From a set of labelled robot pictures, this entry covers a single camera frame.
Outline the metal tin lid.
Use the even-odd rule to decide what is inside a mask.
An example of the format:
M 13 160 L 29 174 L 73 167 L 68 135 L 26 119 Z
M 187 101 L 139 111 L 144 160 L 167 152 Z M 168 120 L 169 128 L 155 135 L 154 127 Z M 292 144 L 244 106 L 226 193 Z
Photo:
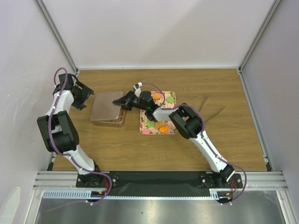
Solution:
M 110 91 L 96 94 L 90 113 L 90 121 L 116 119 L 122 109 L 121 106 L 114 105 L 113 101 L 121 97 L 123 97 L 122 91 Z

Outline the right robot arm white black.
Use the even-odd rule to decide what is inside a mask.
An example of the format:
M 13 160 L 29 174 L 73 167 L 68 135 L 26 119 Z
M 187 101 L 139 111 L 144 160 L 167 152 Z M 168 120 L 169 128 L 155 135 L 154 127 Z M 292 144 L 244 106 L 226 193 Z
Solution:
M 190 140 L 204 155 L 212 171 L 212 186 L 227 187 L 235 173 L 233 166 L 218 152 L 209 139 L 204 120 L 197 110 L 184 103 L 175 107 L 163 107 L 155 103 L 149 91 L 138 96 L 129 91 L 125 96 L 113 101 L 124 110 L 141 109 L 150 121 L 171 121 L 182 137 Z

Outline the metal serving tongs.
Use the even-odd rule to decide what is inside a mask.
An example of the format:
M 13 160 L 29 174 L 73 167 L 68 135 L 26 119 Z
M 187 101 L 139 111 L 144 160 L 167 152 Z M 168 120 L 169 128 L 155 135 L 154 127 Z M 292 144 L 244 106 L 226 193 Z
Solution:
M 198 111 L 202 115 L 204 121 L 208 122 L 214 117 L 216 117 L 218 114 L 220 114 L 225 108 L 225 105 L 217 104 L 208 95 L 204 95 L 202 97 L 202 101 L 198 108 Z

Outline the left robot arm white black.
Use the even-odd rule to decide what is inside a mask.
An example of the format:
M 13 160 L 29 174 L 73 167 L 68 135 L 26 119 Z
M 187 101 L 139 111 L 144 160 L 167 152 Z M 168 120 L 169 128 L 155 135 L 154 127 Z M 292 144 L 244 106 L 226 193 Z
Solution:
M 80 111 L 86 108 L 85 101 L 94 92 L 73 74 L 58 78 L 50 110 L 37 119 L 42 139 L 49 152 L 66 158 L 77 169 L 78 188 L 98 187 L 103 181 L 100 168 L 79 145 L 79 134 L 69 116 L 72 106 Z

